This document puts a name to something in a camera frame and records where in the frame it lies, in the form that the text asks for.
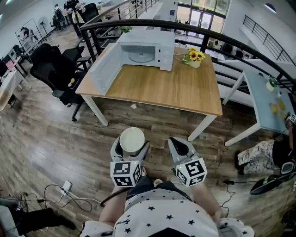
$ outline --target ceiling light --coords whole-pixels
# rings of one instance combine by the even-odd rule
[[[277,12],[276,12],[276,9],[274,8],[274,6],[271,5],[270,3],[266,3],[266,4],[265,4],[265,7],[267,7],[268,10],[270,10],[270,11],[273,12],[273,13],[277,13]]]

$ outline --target camouflage pants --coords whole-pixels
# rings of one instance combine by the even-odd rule
[[[273,174],[273,169],[278,169],[272,158],[273,144],[274,140],[263,141],[238,155],[239,165],[247,163],[244,168],[245,174]]]

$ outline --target white microwave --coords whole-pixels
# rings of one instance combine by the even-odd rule
[[[170,31],[131,30],[123,33],[89,70],[101,95],[106,95],[123,65],[159,67],[171,71],[175,35]]]

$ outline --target door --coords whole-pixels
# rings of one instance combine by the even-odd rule
[[[203,12],[201,17],[202,20],[200,21],[200,27],[208,30],[210,28],[212,17],[212,15]],[[199,34],[197,37],[203,39],[204,35]]]
[[[213,17],[213,15],[211,15],[211,14],[196,11],[196,10],[192,10],[191,18],[190,18],[190,25],[194,25],[194,26],[197,26],[197,27],[202,27],[202,28],[208,30],[210,28],[210,25],[211,25],[212,17]],[[198,37],[198,38],[201,38],[201,39],[204,38],[203,35],[193,33],[193,32],[188,32],[188,35],[193,36],[193,37]]]
[[[192,10],[191,12],[191,18],[190,18],[190,25],[194,25],[197,27],[200,27],[200,16],[201,16],[201,12],[196,11],[196,10]],[[194,32],[188,32],[188,35],[193,36],[193,37],[197,37],[197,33]]]

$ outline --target plug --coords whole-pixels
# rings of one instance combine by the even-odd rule
[[[224,180],[223,183],[234,185],[234,182],[231,180]]]
[[[68,194],[68,191],[70,191],[70,188],[72,187],[72,183],[70,181],[66,181],[64,183],[63,188],[61,189],[61,193],[66,196]]]

